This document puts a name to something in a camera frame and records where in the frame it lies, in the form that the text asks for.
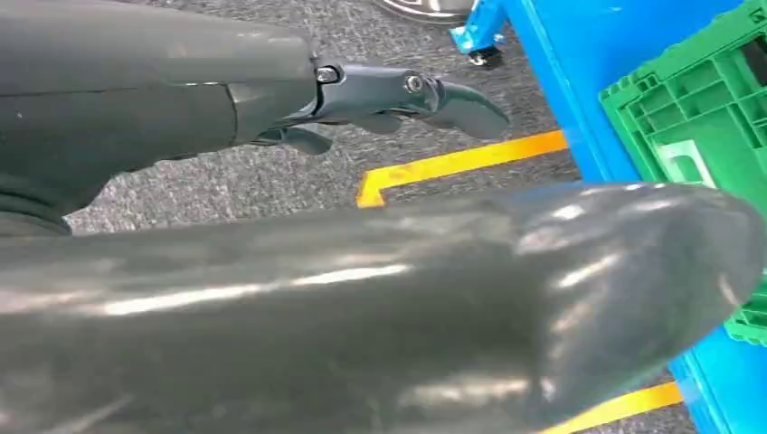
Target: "wheel rim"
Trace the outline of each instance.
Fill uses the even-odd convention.
[[[371,0],[409,20],[426,24],[462,24],[471,13],[473,0]]]

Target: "caster wheel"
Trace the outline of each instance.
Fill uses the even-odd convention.
[[[481,66],[489,70],[503,64],[501,51],[496,47],[487,47],[469,53],[469,61],[472,65]]]

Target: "yellow floor marking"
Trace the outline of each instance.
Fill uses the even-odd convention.
[[[540,434],[570,434],[668,405],[679,404],[683,401],[682,392],[677,384],[667,382],[604,402],[584,414]]]
[[[357,206],[367,208],[385,204],[384,188],[417,183],[441,176],[459,174],[491,165],[501,165],[531,156],[567,149],[562,131],[508,140],[416,160],[405,165],[390,165],[368,171],[357,194]]]

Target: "blue metal frame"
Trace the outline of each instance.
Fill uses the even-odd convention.
[[[451,31],[461,52],[491,46],[510,22],[584,179],[639,178],[598,93],[742,0],[480,0]],[[719,328],[669,365],[704,434],[767,432],[767,348]]]

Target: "gray carpet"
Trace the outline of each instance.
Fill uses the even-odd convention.
[[[556,129],[556,123],[513,34],[506,65],[483,71],[469,65],[442,28],[410,24],[364,0],[133,0],[246,21],[279,24],[306,33],[316,51],[356,61],[382,61],[450,76],[485,91],[514,118],[506,138]],[[76,232],[129,231],[353,207],[362,174],[376,167],[478,146],[457,132],[409,123],[375,136],[351,127],[322,127],[336,145],[324,156],[287,148],[239,148],[183,162],[160,163],[111,182],[89,208],[70,217]],[[524,188],[577,179],[569,153],[540,156],[477,172],[393,188],[389,203],[424,195]],[[589,433],[695,432],[682,407],[590,429]]]

